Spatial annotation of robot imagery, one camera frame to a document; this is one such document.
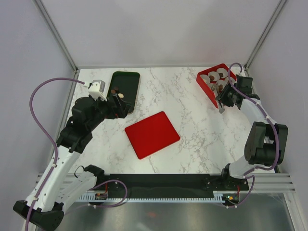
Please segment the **metal tongs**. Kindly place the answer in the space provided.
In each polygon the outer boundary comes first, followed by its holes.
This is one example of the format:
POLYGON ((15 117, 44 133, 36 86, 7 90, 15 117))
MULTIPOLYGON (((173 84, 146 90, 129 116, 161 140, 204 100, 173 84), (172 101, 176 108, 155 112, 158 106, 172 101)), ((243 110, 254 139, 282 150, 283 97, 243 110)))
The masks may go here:
POLYGON ((212 86, 212 91, 214 93, 215 96, 215 101, 218 105, 218 111, 222 114, 225 111, 224 105, 217 99, 218 95, 219 95, 219 86, 217 84, 212 86))

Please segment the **dark green tray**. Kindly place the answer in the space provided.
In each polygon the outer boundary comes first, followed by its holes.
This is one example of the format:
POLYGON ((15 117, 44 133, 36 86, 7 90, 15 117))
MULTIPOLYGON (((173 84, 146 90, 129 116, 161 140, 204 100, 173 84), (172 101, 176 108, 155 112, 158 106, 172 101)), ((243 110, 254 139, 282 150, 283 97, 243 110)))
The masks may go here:
POLYGON ((124 95, 123 100, 131 104, 128 114, 132 114, 137 99, 139 82, 140 74, 138 72, 116 71, 112 75, 107 97, 111 102, 114 102, 111 90, 113 90, 114 87, 119 87, 119 92, 124 95))

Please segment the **red box lid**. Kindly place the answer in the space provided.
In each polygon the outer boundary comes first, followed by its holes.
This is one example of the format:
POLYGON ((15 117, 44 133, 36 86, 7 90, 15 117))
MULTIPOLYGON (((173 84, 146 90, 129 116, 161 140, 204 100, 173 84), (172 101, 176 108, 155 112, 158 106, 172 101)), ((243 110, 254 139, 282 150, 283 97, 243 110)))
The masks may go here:
POLYGON ((125 133, 139 160, 180 140, 164 111, 126 127, 125 133))

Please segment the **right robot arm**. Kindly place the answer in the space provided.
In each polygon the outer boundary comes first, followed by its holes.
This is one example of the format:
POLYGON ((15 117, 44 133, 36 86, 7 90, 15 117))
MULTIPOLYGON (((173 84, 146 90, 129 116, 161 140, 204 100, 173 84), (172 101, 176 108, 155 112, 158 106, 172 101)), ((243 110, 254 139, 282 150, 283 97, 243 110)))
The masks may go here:
POLYGON ((238 76, 236 83, 232 83, 230 77, 227 80, 222 90, 218 84, 211 88, 219 112, 223 113, 225 107, 237 106, 251 124, 243 156, 227 164, 221 172, 222 188, 231 190, 237 185, 237 179, 247 178, 257 169, 273 170, 283 161, 288 127, 268 115, 259 96, 253 93, 252 78, 238 76))

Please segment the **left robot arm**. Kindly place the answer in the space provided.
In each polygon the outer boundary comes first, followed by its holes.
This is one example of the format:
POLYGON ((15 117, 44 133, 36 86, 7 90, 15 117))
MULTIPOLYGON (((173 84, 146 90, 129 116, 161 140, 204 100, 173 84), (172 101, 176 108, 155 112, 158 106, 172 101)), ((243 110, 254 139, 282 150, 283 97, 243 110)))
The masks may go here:
POLYGON ((72 116, 54 144, 54 154, 42 178, 25 200, 13 206, 13 210, 26 220, 26 228, 32 223, 46 231, 57 229, 81 195, 91 188, 104 187, 104 171, 89 165, 78 178, 61 189, 68 171, 92 139, 93 130, 105 119, 125 118, 130 107, 130 103, 122 100, 122 94, 115 91, 112 91, 112 98, 105 101, 91 96, 75 101, 72 116))

